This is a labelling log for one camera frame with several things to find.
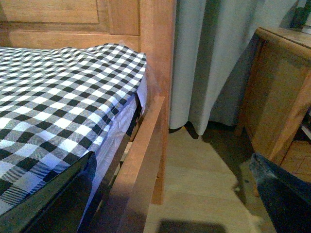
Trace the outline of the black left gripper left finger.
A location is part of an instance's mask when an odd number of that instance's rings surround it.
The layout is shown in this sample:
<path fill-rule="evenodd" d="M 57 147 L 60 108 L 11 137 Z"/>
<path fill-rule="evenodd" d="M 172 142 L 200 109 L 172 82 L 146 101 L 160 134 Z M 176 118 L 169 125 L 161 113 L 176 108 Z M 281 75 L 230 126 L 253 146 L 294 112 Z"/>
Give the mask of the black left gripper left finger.
<path fill-rule="evenodd" d="M 0 217 L 2 233 L 75 233 L 97 166 L 89 152 L 21 204 Z"/>

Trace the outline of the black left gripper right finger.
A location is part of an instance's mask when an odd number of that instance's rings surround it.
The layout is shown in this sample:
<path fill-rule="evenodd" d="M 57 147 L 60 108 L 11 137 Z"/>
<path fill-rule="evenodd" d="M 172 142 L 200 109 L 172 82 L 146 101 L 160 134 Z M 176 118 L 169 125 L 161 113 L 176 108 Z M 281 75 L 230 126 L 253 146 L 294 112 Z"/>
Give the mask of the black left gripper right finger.
<path fill-rule="evenodd" d="M 311 184 L 258 153 L 252 154 L 249 167 L 276 232 L 309 233 Z"/>

